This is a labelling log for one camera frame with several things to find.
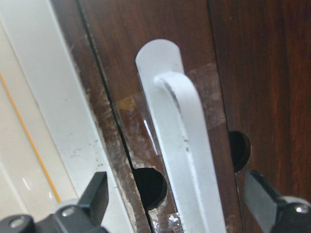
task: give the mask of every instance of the black hole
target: black hole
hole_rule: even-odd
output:
[[[159,206],[167,192],[163,175],[153,168],[134,169],[133,174],[145,210]]]
[[[251,145],[248,137],[238,131],[229,132],[234,172],[240,171],[246,164],[251,153]]]

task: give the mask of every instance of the silver bolt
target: silver bolt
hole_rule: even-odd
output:
[[[10,227],[11,228],[16,228],[16,227],[19,227],[21,224],[23,224],[24,222],[24,217],[19,217],[19,218],[16,218],[14,219],[11,223],[10,223]]]
[[[297,205],[295,206],[296,212],[301,213],[301,214],[307,214],[309,212],[309,207],[307,205]]]
[[[63,210],[62,216],[68,217],[68,216],[72,215],[73,212],[74,212],[74,207],[70,206],[70,207],[66,208],[65,210]]]

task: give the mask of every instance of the white handle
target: white handle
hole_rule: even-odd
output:
[[[178,46],[153,40],[136,64],[184,232],[225,233],[201,102]]]

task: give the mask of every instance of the door handle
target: door handle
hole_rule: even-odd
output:
[[[153,40],[136,64],[184,232],[225,233],[204,113],[179,47]]]

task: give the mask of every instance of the yellow stripe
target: yellow stripe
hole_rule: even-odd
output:
[[[56,188],[55,188],[55,186],[54,186],[54,184],[53,184],[53,181],[52,181],[52,179],[51,179],[51,177],[50,177],[50,175],[49,175],[49,173],[48,173],[48,171],[47,171],[47,169],[46,169],[46,167],[45,167],[45,165],[44,165],[44,163],[43,163],[43,161],[42,161],[42,158],[41,158],[41,156],[40,156],[40,154],[39,154],[37,148],[35,147],[35,144],[34,144],[32,138],[31,138],[31,136],[30,136],[30,134],[29,134],[29,132],[28,132],[28,129],[27,129],[25,123],[24,123],[24,120],[23,120],[23,118],[21,117],[21,115],[20,115],[20,113],[19,113],[19,110],[17,109],[17,106],[16,106],[16,104],[15,104],[15,102],[14,102],[14,100],[13,100],[13,97],[12,97],[12,95],[11,95],[11,93],[10,93],[10,91],[9,91],[9,89],[8,89],[8,87],[7,87],[7,85],[6,85],[5,81],[4,81],[4,79],[3,79],[2,75],[1,75],[1,73],[0,73],[0,80],[1,80],[1,82],[2,82],[2,85],[3,85],[4,89],[5,89],[5,92],[6,92],[7,96],[8,96],[9,99],[10,99],[11,105],[13,106],[13,108],[14,108],[14,110],[15,110],[15,113],[16,113],[16,115],[17,115],[17,117],[18,117],[18,119],[19,119],[19,121],[20,121],[20,123],[21,123],[21,125],[22,125],[22,127],[23,127],[23,130],[24,130],[24,132],[25,132],[25,134],[26,134],[26,136],[27,136],[27,138],[28,138],[28,140],[29,140],[29,142],[30,142],[30,144],[31,144],[31,146],[32,146],[32,148],[33,148],[33,150],[34,150],[34,152],[35,152],[35,155],[36,155],[36,157],[37,157],[37,159],[38,159],[38,161],[39,161],[39,163],[40,163],[40,165],[41,165],[41,168],[42,168],[42,170],[43,170],[43,172],[44,172],[44,174],[45,174],[46,179],[47,179],[48,182],[49,182],[49,185],[50,185],[50,187],[51,187],[51,189],[52,189],[52,191],[53,191],[53,193],[54,193],[54,195],[55,195],[57,201],[58,201],[58,202],[61,202],[61,199],[60,199],[59,194],[58,194],[58,192],[57,192],[57,190],[56,190]]]

